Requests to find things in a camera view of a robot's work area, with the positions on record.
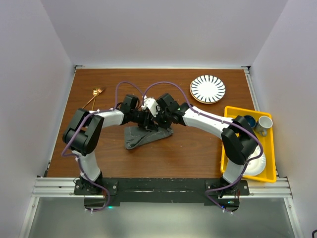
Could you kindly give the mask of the grey cloth napkin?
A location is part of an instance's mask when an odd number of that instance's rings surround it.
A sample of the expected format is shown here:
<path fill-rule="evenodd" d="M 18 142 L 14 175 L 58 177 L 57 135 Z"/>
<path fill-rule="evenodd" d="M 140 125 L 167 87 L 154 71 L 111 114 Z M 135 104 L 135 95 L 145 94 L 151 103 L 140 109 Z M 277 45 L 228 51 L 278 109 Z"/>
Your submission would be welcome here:
<path fill-rule="evenodd" d="M 158 131 L 149 131 L 138 126 L 129 126 L 124 129 L 124 147 L 132 150 L 139 146 L 168 138 L 174 134 L 172 128 L 159 127 Z"/>

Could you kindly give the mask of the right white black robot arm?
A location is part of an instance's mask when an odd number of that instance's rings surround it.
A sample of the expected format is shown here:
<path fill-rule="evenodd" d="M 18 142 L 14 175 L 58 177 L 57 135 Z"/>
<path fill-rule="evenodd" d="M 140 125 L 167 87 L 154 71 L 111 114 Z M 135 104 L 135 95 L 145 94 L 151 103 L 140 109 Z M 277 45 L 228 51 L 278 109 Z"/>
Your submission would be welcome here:
<path fill-rule="evenodd" d="M 238 189 L 238 180 L 242 178 L 247 163 L 261 156 L 255 154 L 256 149 L 260 148 L 260 152 L 263 152 L 257 136 L 242 116 L 233 119 L 220 117 L 186 102 L 179 105 L 169 94 L 160 96 L 154 108 L 154 119 L 162 127 L 181 124 L 201 129 L 221 139 L 228 162 L 220 188 L 227 195 Z"/>

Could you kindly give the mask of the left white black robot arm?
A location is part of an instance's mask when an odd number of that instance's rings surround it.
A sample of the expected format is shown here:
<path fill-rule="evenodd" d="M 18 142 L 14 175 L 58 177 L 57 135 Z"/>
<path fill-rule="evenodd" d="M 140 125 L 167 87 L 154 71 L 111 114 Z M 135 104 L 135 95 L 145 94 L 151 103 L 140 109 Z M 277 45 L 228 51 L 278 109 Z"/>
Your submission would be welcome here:
<path fill-rule="evenodd" d="M 66 151 L 70 149 L 75 156 L 80 168 L 80 189 L 90 194 L 109 194 L 95 155 L 102 129 L 135 123 L 135 126 L 129 126 L 124 131 L 125 148 L 131 150 L 163 136 L 163 130 L 155 122 L 159 111 L 160 106 L 154 98 L 139 99 L 129 94 L 123 102 L 108 110 L 78 109 L 63 134 L 62 140 L 66 147 L 62 155 L 68 156 Z"/>

